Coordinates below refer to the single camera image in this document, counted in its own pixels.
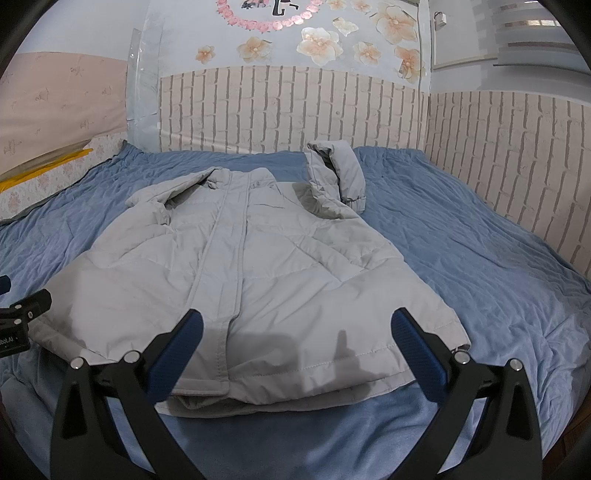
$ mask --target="blue gripper pad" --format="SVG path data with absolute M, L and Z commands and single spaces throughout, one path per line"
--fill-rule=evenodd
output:
M 12 284 L 10 283 L 10 278 L 7 275 L 3 275 L 0 277 L 0 295 L 4 295 L 10 291 Z
M 183 321 L 178 330 L 173 330 L 174 336 L 147 372 L 145 393 L 152 404 L 168 398 L 203 337 L 203 318 L 199 312 L 189 311 Z
M 392 314 L 391 327 L 392 338 L 423 394 L 429 401 L 441 404 L 447 397 L 447 373 L 441 363 L 402 310 Z

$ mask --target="pink flower wreath decal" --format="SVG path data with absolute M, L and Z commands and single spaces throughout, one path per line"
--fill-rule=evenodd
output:
M 248 12 L 251 9 L 256 9 L 256 12 L 262 11 L 268 18 L 266 21 L 251 20 L 242 18 L 236 15 L 228 1 L 232 0 L 216 0 L 217 13 L 226 19 L 229 25 L 237 25 L 247 30 L 258 30 L 261 33 L 282 30 L 285 27 L 292 25 L 301 25 L 305 20 L 312 18 L 312 15 L 318 12 L 319 6 L 324 0 L 233 0 L 236 2 L 236 7 L 246 9 Z M 291 12 L 296 12 L 295 15 L 289 16 Z

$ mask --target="wall outlet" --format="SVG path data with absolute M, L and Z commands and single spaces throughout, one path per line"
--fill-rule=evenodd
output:
M 435 22 L 435 30 L 439 30 L 447 25 L 447 16 L 443 12 L 436 12 L 433 20 Z

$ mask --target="blue blanket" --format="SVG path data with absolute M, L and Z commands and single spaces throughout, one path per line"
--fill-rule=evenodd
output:
M 481 362 L 526 366 L 546 452 L 590 383 L 591 289 L 548 245 L 491 211 L 468 187 L 415 150 L 356 149 L 367 181 L 363 218 L 454 308 Z M 25 218 L 0 227 L 0 274 L 12 279 L 7 305 L 88 249 L 149 184 L 219 165 L 266 167 L 279 181 L 305 179 L 302 153 L 144 154 L 131 145 Z M 34 345 L 0 361 L 4 403 L 18 440 L 48 472 L 52 413 L 65 364 Z M 121 406 L 110 402 L 136 463 L 149 468 Z M 436 406 L 413 383 L 371 400 L 308 413 L 200 420 L 163 416 L 211 480 L 379 479 L 420 437 Z M 482 404 L 473 409 L 447 466 L 467 448 Z

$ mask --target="yellow object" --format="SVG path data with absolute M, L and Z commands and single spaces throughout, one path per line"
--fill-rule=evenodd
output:
M 52 168 L 63 165 L 64 163 L 68 163 L 69 161 L 85 157 L 90 152 L 92 152 L 92 148 L 87 148 L 86 150 L 70 153 L 68 155 L 64 155 L 63 157 L 58 158 L 57 160 L 54 160 L 51 163 L 48 163 L 47 165 L 43 165 L 42 167 L 35 168 L 31 171 L 23 172 L 19 175 L 15 175 L 10 179 L 0 181 L 0 192 L 4 192 L 5 190 L 8 190 L 9 188 L 14 187 L 24 181 L 34 179 L 39 175 L 44 174 L 46 171 L 50 171 Z

